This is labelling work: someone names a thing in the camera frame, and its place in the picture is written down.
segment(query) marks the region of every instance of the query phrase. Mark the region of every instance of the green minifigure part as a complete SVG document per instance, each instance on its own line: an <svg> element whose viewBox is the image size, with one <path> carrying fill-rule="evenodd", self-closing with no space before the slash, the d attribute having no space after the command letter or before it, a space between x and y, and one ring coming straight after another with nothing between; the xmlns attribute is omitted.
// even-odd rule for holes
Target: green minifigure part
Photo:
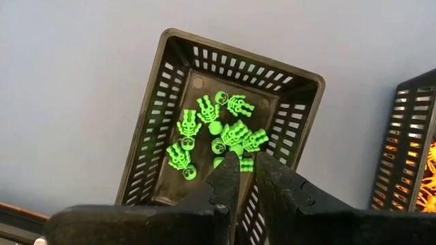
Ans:
<svg viewBox="0 0 436 245"><path fill-rule="evenodd" d="M252 172L254 170L254 160L253 159L241 159L239 161L240 172Z"/></svg>
<svg viewBox="0 0 436 245"><path fill-rule="evenodd" d="M237 144L237 145L234 145L234 146L230 146L229 151L235 152L238 155L239 159L240 159L243 156L244 148L243 148L243 146L241 144Z"/></svg>
<svg viewBox="0 0 436 245"><path fill-rule="evenodd" d="M250 135L251 131L248 130L248 127L241 120L238 120L232 126L224 126L221 132L221 139L224 144L234 146L246 140Z"/></svg>
<svg viewBox="0 0 436 245"><path fill-rule="evenodd" d="M268 140L265 130L259 129L243 141L243 147L247 152L257 152L260 150L259 145Z"/></svg>
<svg viewBox="0 0 436 245"><path fill-rule="evenodd" d="M215 157L213 159L213 168L216 169L218 165L224 160L223 157Z"/></svg>
<svg viewBox="0 0 436 245"><path fill-rule="evenodd" d="M213 121L209 124L209 132L212 135L219 135L223 131L223 125L219 121Z"/></svg>
<svg viewBox="0 0 436 245"><path fill-rule="evenodd" d="M254 110L254 105L245 103L244 99L245 95L233 95L227 103L227 110L233 116L238 116L241 113L244 116L250 117L251 112Z"/></svg>
<svg viewBox="0 0 436 245"><path fill-rule="evenodd" d="M183 150L192 150L196 146L196 140L192 137L184 137L181 145Z"/></svg>
<svg viewBox="0 0 436 245"><path fill-rule="evenodd" d="M221 138L216 138L212 141L212 151L215 154L221 154L225 150L225 144Z"/></svg>
<svg viewBox="0 0 436 245"><path fill-rule="evenodd" d="M240 167L239 171L241 173L246 173L246 172L252 173L254 171L254 167L253 166Z"/></svg>
<svg viewBox="0 0 436 245"><path fill-rule="evenodd" d="M200 113L197 113L197 116L204 123L211 123L219 118L219 104L213 106L208 95L197 99L197 102L200 106Z"/></svg>
<svg viewBox="0 0 436 245"><path fill-rule="evenodd" d="M186 180L193 180L197 176L197 169L192 164L189 164L183 171L182 171L183 177L185 177Z"/></svg>
<svg viewBox="0 0 436 245"><path fill-rule="evenodd" d="M177 128L181 135L191 137L198 133L202 127L201 123L196 123L195 110L183 110L183 121L177 122Z"/></svg>
<svg viewBox="0 0 436 245"><path fill-rule="evenodd" d="M174 169L185 169L191 162L191 155L189 155L188 151L183 150L178 142L166 148L166 151L170 155L168 164Z"/></svg>
<svg viewBox="0 0 436 245"><path fill-rule="evenodd" d="M227 94L224 91L219 91L216 95L215 95L215 102L220 104L220 105L225 105L229 100L229 94Z"/></svg>

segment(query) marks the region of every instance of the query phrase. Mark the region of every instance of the white wall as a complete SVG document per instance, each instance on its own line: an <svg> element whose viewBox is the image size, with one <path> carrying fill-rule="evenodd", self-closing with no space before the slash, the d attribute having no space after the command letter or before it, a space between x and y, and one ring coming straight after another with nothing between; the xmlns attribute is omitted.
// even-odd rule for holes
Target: white wall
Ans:
<svg viewBox="0 0 436 245"><path fill-rule="evenodd" d="M0 1L0 201L113 203L161 32L322 75L299 173L367 205L395 86L436 67L436 2Z"/></svg>

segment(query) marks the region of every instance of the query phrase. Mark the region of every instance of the skull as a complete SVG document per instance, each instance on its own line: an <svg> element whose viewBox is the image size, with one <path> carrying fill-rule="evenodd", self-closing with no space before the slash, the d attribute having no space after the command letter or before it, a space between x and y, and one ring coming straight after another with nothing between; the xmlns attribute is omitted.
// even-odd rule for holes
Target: skull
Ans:
<svg viewBox="0 0 436 245"><path fill-rule="evenodd" d="M221 154L225 150L225 144L221 138L217 138L212 141L212 151L215 154Z"/></svg>
<svg viewBox="0 0 436 245"><path fill-rule="evenodd" d="M196 141L192 137L184 137L181 145L183 150L192 150L196 146Z"/></svg>
<svg viewBox="0 0 436 245"><path fill-rule="evenodd" d="M215 102L217 102L220 105L225 105L229 99L229 95L226 92L219 91L215 95Z"/></svg>
<svg viewBox="0 0 436 245"><path fill-rule="evenodd" d="M193 180L197 176L197 169L192 164L189 164L183 171L182 171L183 177L185 177L186 180Z"/></svg>

